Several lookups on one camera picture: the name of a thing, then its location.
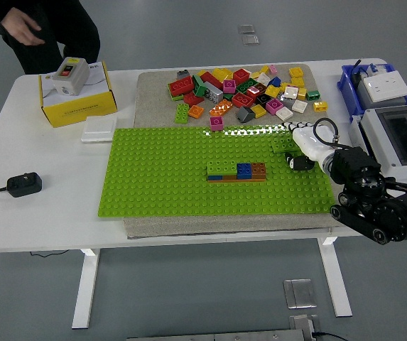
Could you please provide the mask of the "person's right hand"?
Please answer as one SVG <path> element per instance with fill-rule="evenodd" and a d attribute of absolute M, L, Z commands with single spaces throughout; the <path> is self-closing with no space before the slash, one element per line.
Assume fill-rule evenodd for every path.
<path fill-rule="evenodd" d="M 41 27 L 28 14 L 13 7 L 1 20 L 4 29 L 19 43 L 26 46 L 43 45 L 45 41 L 35 35 Z"/>

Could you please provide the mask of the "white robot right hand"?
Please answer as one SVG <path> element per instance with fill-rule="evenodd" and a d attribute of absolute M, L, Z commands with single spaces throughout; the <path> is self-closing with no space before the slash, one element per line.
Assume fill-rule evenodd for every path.
<path fill-rule="evenodd" d="M 306 171 L 314 167 L 317 162 L 324 173 L 330 174 L 335 149 L 321 142 L 315 135 L 314 124 L 310 122 L 284 122 L 282 123 L 293 140 L 303 152 L 302 156 L 292 156 L 285 153 L 286 162 L 295 171 Z"/>

